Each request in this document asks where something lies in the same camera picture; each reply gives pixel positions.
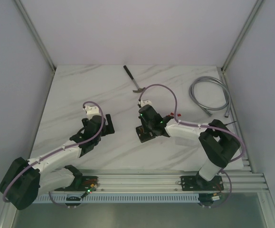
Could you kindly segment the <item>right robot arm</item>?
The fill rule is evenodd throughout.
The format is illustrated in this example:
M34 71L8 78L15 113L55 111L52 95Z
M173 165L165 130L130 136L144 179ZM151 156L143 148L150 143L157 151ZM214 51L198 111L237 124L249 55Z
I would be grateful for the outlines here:
M211 186L213 178L231 162L241 146L234 134L217 119L202 128L195 123L177 121L171 115L162 117L150 104L140 106L139 119L142 125L136 127L136 132L142 143L159 136L200 143L207 156L196 177L196 185L202 190Z

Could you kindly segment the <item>black fuse box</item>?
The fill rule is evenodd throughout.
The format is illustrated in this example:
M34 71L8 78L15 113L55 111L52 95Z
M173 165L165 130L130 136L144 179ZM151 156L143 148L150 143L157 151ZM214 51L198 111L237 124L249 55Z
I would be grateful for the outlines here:
M156 137L151 131L145 129L142 125L136 127L135 129L141 143L147 142Z

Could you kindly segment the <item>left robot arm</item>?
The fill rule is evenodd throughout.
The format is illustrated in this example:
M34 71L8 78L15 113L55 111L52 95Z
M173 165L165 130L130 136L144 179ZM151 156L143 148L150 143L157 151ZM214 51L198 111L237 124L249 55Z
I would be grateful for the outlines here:
M82 119L83 128L61 150L37 158L15 159L0 183L0 192L16 209L30 206L38 196L54 190L83 191L85 177L73 162L93 150L101 138L115 132L110 114Z

